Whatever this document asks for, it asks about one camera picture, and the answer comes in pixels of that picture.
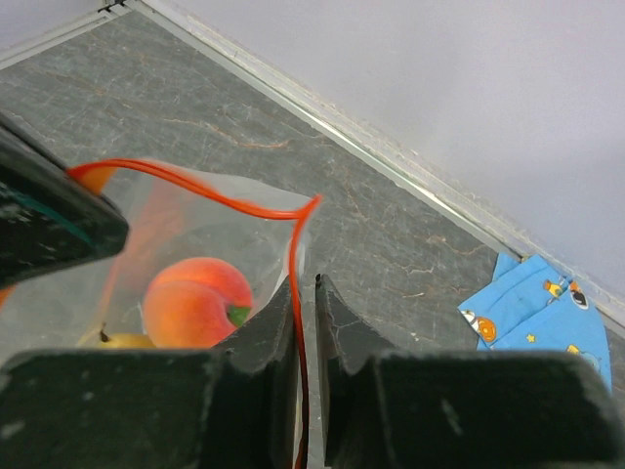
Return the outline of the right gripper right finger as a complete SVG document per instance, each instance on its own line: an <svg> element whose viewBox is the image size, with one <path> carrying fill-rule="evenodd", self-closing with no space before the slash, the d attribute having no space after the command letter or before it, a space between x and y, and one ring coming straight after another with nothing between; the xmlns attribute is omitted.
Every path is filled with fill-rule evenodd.
<svg viewBox="0 0 625 469"><path fill-rule="evenodd" d="M599 375L561 352L402 351L315 279L328 468L620 468Z"/></svg>

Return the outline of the orange peach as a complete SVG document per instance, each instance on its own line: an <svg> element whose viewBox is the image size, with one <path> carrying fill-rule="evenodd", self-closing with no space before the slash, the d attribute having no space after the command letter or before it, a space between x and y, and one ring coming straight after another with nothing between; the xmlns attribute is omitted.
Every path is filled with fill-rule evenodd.
<svg viewBox="0 0 625 469"><path fill-rule="evenodd" d="M188 258L148 285L142 313L157 347L211 348L245 323L252 288L235 266L210 257Z"/></svg>

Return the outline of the yellow pear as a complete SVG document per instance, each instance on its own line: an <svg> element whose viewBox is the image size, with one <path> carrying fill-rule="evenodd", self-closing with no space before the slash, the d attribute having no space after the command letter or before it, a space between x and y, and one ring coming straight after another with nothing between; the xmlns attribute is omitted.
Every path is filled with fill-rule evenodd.
<svg viewBox="0 0 625 469"><path fill-rule="evenodd" d="M152 349L154 344L144 334L113 333L99 331L99 346L109 349Z"/></svg>

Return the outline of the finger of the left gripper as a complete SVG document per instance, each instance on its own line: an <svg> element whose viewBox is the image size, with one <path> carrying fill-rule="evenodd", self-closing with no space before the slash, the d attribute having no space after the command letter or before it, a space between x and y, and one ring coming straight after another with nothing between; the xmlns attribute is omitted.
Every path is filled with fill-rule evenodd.
<svg viewBox="0 0 625 469"><path fill-rule="evenodd" d="M8 116L1 116L1 286L122 251L129 225L106 197Z"/></svg>

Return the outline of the clear zip bag orange zipper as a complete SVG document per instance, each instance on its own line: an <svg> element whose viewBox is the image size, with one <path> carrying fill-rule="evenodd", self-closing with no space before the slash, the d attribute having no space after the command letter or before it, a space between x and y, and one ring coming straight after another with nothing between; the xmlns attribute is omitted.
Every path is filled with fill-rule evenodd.
<svg viewBox="0 0 625 469"><path fill-rule="evenodd" d="M4 292L1 369L19 353L43 349L215 348L230 335L211 348L165 348L152 342L152 349L109 349L99 346L99 331L148 337L142 307L151 281L185 259L218 258L243 273L252 288L253 309L245 323L266 307L280 286L290 289L298 380L288 468L304 467L308 429L299 382L304 341L297 282L304 268L306 224L318 199L247 178L148 161L90 163L76 168L74 175L100 191L114 179L133 177L133 183L115 196L130 225L126 245L111 259L32 278Z"/></svg>

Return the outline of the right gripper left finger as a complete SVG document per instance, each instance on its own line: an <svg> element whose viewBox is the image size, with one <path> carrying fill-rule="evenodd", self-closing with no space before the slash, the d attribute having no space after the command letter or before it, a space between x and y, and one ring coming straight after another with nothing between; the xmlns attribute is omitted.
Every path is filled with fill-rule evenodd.
<svg viewBox="0 0 625 469"><path fill-rule="evenodd" d="M210 350L43 349L1 369L5 468L288 468L290 289Z"/></svg>

